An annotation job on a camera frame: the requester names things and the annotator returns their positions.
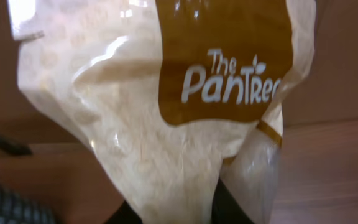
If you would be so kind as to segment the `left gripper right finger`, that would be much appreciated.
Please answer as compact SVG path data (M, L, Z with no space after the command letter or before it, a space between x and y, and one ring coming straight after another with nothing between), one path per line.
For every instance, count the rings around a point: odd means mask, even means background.
M211 224L254 224L230 194L221 179L214 192Z

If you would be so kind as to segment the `brown white snack wrapper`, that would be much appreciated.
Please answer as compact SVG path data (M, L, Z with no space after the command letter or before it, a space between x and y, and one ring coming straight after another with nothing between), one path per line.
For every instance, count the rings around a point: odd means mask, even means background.
M282 101L314 0L16 0L20 91L92 150L142 223L211 223L221 179L268 223Z

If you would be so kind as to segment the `grey plastic mesh basket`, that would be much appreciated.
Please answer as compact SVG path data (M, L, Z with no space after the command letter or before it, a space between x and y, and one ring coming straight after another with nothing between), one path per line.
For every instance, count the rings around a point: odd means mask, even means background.
M11 156L28 156L30 148L0 135L0 150ZM58 224L51 208L0 185L0 224Z

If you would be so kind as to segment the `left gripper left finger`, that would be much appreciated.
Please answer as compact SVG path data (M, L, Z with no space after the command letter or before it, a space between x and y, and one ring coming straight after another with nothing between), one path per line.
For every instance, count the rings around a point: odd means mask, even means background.
M115 213L104 224L142 224L142 220L130 205L124 201Z

